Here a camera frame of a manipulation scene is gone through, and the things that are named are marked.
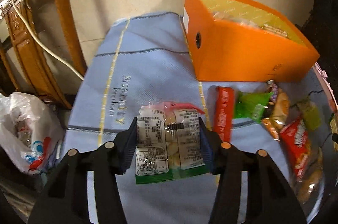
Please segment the green white cracker packet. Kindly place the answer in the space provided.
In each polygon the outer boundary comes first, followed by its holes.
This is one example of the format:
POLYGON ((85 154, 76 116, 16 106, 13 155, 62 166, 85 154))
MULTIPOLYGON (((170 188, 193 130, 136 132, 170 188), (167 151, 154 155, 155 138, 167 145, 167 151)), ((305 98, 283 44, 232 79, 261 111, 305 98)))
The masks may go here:
POLYGON ((154 184, 206 174, 199 118, 190 103, 143 105, 136 122, 136 184, 154 184))

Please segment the golden pastry pack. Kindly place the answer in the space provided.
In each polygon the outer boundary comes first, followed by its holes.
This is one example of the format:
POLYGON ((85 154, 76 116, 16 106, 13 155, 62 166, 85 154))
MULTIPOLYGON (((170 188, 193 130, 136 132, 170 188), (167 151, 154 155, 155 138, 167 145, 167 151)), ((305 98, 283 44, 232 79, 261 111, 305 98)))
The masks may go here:
POLYGON ((286 126, 286 120, 289 115, 290 101, 288 95, 280 88, 278 90, 277 100, 274 109, 269 117, 274 127, 280 131, 286 126))

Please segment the white plastic bag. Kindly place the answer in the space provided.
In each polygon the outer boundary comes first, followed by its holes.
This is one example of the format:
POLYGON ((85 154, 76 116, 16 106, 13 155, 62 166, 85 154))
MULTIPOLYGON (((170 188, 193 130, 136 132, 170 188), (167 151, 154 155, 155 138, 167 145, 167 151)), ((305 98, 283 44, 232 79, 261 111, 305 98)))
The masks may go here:
POLYGON ((21 172, 35 175, 53 168, 63 138, 57 115, 38 97, 1 95, 1 147, 21 172))

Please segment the long red snack bar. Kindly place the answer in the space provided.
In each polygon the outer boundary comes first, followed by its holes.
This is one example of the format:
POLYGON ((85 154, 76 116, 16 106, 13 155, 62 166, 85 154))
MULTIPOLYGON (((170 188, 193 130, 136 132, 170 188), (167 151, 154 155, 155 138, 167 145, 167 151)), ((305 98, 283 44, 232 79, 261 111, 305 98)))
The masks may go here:
POLYGON ((232 119, 234 114, 235 94, 230 87, 216 87, 217 101, 215 105, 213 130, 223 142, 230 142, 232 119))

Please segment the bright green snack packet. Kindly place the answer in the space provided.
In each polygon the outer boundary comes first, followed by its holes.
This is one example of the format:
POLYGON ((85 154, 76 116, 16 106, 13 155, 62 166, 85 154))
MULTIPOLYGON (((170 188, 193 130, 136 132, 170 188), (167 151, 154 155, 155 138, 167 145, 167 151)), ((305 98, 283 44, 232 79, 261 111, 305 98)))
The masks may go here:
POLYGON ((234 118, 250 118, 256 123, 259 123, 263 117, 263 113, 267 108, 271 96, 271 92, 238 92, 234 109, 234 118))

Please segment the red chip packet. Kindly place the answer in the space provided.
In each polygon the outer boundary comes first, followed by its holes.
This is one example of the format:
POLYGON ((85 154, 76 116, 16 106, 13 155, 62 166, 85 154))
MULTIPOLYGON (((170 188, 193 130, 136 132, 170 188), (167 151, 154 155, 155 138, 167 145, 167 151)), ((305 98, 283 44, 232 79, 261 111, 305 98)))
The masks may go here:
POLYGON ((284 144, 286 153, 297 180, 305 174, 311 155, 311 141, 302 115, 284 127, 279 138, 284 144))

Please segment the orange cardboard box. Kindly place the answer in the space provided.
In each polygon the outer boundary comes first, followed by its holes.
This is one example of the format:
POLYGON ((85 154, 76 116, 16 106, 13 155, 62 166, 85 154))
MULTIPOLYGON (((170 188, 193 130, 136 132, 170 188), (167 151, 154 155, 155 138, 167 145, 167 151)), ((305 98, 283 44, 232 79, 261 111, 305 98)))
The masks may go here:
POLYGON ((320 56, 287 17, 253 0, 185 0, 183 24, 199 81, 298 82, 320 56))

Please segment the light green snack packet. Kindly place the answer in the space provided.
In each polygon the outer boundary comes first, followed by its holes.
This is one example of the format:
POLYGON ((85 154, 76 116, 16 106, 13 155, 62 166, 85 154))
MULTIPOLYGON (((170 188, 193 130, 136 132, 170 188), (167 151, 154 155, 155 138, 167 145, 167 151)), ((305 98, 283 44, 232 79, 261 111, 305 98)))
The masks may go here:
POLYGON ((298 101, 297 108, 303 116, 304 123, 309 132, 313 132, 321 126, 321 117, 316 104, 309 98, 298 101))

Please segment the carved wooden chair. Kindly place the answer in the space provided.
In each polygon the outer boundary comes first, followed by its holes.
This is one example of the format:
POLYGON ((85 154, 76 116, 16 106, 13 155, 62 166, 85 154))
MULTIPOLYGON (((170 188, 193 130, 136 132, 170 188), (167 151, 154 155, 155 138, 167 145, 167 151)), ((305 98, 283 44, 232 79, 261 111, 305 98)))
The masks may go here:
POLYGON ((15 55, 34 94, 47 104, 70 109, 72 102, 63 94, 44 54, 47 53, 64 64, 81 80, 87 71, 87 65, 76 32, 70 0, 55 0, 55 5, 71 56, 71 64, 39 40, 29 0, 2 0, 1 18, 6 22, 15 55))

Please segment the light blue tablecloth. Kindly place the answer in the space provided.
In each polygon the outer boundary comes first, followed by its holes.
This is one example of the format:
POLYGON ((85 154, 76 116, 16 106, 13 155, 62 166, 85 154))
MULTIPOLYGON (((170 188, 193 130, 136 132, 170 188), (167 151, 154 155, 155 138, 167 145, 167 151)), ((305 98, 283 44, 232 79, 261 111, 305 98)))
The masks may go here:
MULTIPOLYGON (((129 128, 142 105, 162 101, 186 102, 205 110, 213 122, 216 86, 243 92, 264 91, 259 82, 198 82, 178 14, 154 13, 116 22, 98 48, 77 93, 69 119, 62 155, 71 148, 80 152, 99 145, 101 111, 102 142, 129 128)), ((321 146, 324 176, 314 200, 304 205, 311 221, 323 208, 336 183, 337 156, 333 150, 329 119, 331 107, 315 69, 299 83, 281 83, 291 103, 311 98, 319 108, 321 126, 312 134, 321 146)), ((266 150, 287 179, 291 178, 282 146, 261 125, 250 119, 234 120, 232 143, 247 152, 266 150)), ((128 223, 208 223, 216 195, 212 174, 169 182, 136 185, 135 156, 131 168, 116 177, 128 223)))

